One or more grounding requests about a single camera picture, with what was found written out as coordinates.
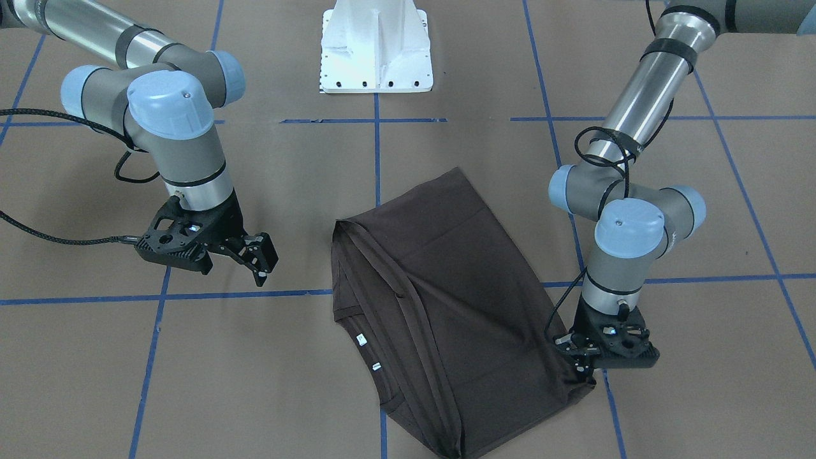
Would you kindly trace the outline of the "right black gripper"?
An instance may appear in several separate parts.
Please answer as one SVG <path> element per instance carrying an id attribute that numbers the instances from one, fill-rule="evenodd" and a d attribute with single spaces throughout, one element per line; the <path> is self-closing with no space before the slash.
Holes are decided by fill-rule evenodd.
<path id="1" fill-rule="evenodd" d="M 243 227 L 243 215 L 232 192 L 227 200 L 207 211 L 192 211 L 191 223 L 200 227 L 193 241 L 207 250 L 233 258 L 251 271 L 256 287 L 265 284 L 278 262 L 278 254 L 268 233 L 249 236 Z"/>

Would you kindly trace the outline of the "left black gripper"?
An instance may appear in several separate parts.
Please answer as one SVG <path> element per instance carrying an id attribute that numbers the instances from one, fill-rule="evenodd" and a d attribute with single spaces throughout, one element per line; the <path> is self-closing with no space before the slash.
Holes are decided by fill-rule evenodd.
<path id="1" fill-rule="evenodd" d="M 595 310 L 580 297 L 573 326 L 555 336 L 553 343 L 577 372 L 588 377 L 595 369 L 611 368 L 611 352 L 603 329 L 612 325 L 613 316 Z"/>

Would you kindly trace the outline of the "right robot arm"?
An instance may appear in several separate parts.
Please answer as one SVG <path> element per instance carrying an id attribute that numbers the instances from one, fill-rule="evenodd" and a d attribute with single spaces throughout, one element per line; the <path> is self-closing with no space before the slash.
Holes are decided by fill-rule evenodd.
<path id="1" fill-rule="evenodd" d="M 82 65 L 61 85 L 64 112 L 7 108 L 81 123 L 149 153 L 168 200 L 142 235 L 76 239 L 131 244 L 148 262 L 207 274 L 212 254 L 233 259 L 262 286 L 278 261 L 268 233 L 249 235 L 222 143 L 216 108 L 245 93 L 242 65 L 223 50 L 199 52 L 94 1 L 3 1 L 3 29 L 51 35 L 110 61 Z"/>

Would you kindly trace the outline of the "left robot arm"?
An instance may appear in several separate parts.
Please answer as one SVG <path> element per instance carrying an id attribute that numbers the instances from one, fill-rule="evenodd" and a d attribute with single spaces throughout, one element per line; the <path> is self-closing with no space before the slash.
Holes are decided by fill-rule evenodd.
<path id="1" fill-rule="evenodd" d="M 568 331 L 549 333 L 583 375 L 598 369 L 651 368 L 659 351 L 638 302 L 652 265 L 702 226 L 708 214 L 689 186 L 644 186 L 632 178 L 641 155 L 670 116 L 700 55 L 725 34 L 814 34 L 813 1 L 669 1 L 645 11 L 652 39 L 600 125 L 574 140 L 579 162 L 550 180 L 551 203 L 594 222 L 588 264 Z"/>

